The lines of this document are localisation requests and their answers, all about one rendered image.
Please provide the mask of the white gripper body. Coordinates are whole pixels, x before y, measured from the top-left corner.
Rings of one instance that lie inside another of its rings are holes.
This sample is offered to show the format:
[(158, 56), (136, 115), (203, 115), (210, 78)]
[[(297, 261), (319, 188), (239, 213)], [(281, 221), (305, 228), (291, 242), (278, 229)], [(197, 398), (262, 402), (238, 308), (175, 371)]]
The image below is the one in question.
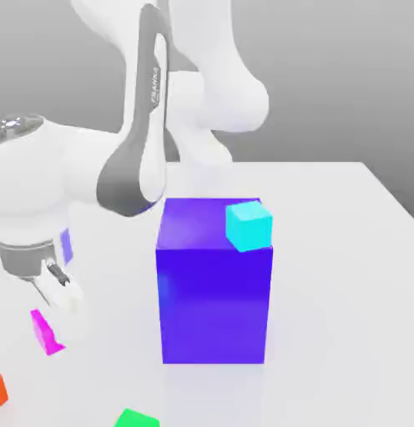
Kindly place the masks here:
[(70, 279), (62, 286), (56, 279), (35, 279), (33, 284), (43, 297), (40, 309), (60, 344), (73, 344), (88, 332), (88, 310), (79, 284)]

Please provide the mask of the small magenta cube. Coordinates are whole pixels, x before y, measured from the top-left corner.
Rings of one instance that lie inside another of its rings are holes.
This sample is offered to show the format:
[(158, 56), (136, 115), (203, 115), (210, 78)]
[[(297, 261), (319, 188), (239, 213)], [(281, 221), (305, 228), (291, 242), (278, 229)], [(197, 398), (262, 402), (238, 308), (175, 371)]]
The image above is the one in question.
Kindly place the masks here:
[(53, 329), (38, 309), (31, 310), (30, 315), (36, 338), (47, 356), (65, 349), (65, 346), (56, 340)]

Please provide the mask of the small green cube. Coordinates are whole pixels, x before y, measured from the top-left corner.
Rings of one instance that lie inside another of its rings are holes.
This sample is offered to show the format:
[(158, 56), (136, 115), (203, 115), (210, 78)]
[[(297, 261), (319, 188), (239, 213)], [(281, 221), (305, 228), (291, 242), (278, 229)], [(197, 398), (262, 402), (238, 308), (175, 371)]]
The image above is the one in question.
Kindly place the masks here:
[(155, 417), (132, 409), (124, 409), (114, 427), (160, 427), (160, 422)]

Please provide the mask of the small cyan cube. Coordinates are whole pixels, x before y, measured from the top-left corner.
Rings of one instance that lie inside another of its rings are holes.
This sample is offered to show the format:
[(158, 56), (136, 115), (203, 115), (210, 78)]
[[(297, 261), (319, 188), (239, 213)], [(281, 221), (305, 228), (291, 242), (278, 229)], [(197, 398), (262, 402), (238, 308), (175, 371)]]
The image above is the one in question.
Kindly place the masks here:
[(226, 238), (241, 253), (269, 248), (273, 216), (259, 201), (228, 205), (225, 209)]

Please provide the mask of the large blue box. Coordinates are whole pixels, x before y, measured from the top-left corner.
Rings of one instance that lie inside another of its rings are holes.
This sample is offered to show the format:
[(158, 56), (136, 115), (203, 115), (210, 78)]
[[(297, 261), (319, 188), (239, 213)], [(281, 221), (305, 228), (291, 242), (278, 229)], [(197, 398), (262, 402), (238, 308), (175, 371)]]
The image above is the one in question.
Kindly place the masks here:
[(165, 201), (156, 244), (164, 363), (264, 362), (272, 242), (241, 253), (225, 235), (226, 207), (253, 200)]

